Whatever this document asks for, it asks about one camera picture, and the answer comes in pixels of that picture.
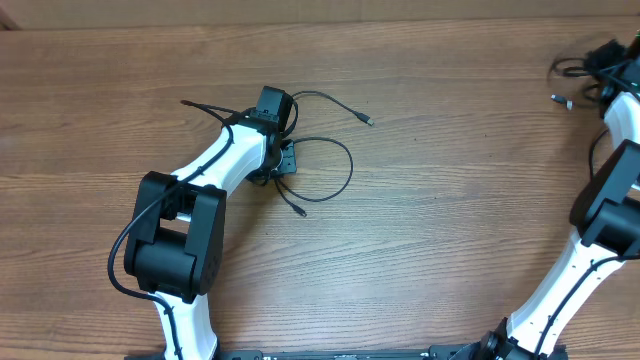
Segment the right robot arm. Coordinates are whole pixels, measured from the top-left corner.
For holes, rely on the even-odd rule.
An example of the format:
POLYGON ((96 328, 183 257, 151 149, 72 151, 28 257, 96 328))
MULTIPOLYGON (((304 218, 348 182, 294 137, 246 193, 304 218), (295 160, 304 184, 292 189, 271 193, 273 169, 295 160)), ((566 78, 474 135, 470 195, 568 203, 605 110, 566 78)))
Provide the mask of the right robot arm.
POLYGON ((565 359, 557 341, 598 286, 639 257, 639 43, 611 40, 582 58, 555 60, 551 72, 589 76, 613 152, 576 198, 562 254, 531 297, 456 359, 565 359))

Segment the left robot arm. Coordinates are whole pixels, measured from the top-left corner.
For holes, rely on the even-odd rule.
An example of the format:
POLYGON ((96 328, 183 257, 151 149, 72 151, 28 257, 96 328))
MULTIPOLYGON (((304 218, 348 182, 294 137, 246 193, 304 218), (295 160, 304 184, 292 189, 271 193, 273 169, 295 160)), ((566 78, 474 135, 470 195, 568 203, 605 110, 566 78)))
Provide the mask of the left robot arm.
POLYGON ((124 270, 138 282, 134 297, 158 310, 166 340, 158 358, 215 357, 207 294, 220 268, 227 199, 243 180, 280 169, 296 107, 269 86, 242 112, 202 104, 221 121, 219 138, 190 164, 142 178, 132 220, 114 246, 125 250, 124 270))

